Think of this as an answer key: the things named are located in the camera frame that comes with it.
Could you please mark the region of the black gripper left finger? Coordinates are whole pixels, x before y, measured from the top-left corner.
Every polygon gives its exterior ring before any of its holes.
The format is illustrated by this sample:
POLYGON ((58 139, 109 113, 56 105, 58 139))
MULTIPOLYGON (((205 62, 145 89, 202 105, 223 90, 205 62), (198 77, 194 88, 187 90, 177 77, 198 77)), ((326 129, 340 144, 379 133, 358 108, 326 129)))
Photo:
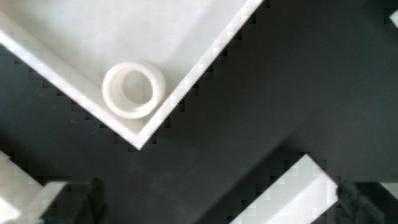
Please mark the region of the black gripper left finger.
POLYGON ((45 224, 107 224, 104 181, 70 182, 42 215, 45 224))

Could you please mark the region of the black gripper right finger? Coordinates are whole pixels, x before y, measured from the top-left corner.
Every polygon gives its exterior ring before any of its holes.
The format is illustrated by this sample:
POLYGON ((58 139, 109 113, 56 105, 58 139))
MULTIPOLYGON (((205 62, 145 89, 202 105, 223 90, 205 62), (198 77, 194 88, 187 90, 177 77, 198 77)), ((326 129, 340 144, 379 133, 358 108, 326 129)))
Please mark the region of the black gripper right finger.
POLYGON ((398 198, 379 182, 344 182, 337 193, 337 224, 398 224, 398 198))

